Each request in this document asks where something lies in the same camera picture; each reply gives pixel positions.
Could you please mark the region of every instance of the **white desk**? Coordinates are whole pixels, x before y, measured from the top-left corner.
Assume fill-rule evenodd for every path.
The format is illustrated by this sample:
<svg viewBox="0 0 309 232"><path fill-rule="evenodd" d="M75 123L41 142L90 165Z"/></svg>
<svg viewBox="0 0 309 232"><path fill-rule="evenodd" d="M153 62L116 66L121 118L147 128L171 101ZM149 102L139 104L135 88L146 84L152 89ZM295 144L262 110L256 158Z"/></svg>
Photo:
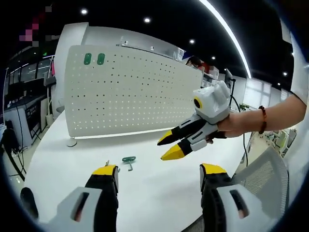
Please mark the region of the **white desk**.
<svg viewBox="0 0 309 232"><path fill-rule="evenodd" d="M110 138L69 139L62 113L43 137L27 172L41 222L56 214L57 205L77 186L85 186L92 172L116 164L119 173L118 232L180 232L202 214L199 165L217 164L233 175L244 154L242 137L217 139L213 145L179 160L160 157L172 146L157 146L164 134L152 132ZM136 156L133 171L123 157Z"/></svg>

